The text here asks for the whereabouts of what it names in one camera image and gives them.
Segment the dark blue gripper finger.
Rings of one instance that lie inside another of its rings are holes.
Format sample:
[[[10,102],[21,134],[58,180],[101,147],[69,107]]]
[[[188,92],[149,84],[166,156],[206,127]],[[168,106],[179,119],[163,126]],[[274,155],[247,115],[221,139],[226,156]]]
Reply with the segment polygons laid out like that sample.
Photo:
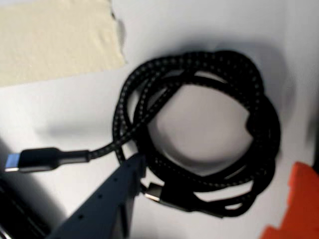
[[[141,192],[146,159],[135,154],[50,234],[51,239],[127,239],[135,197]]]

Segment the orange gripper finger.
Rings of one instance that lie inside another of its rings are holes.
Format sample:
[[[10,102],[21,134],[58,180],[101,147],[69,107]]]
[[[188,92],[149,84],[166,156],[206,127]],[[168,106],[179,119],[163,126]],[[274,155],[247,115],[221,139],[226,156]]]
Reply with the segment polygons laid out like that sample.
[[[268,226],[262,239],[317,239],[319,237],[319,175],[297,162],[289,179],[288,207],[280,227]]]

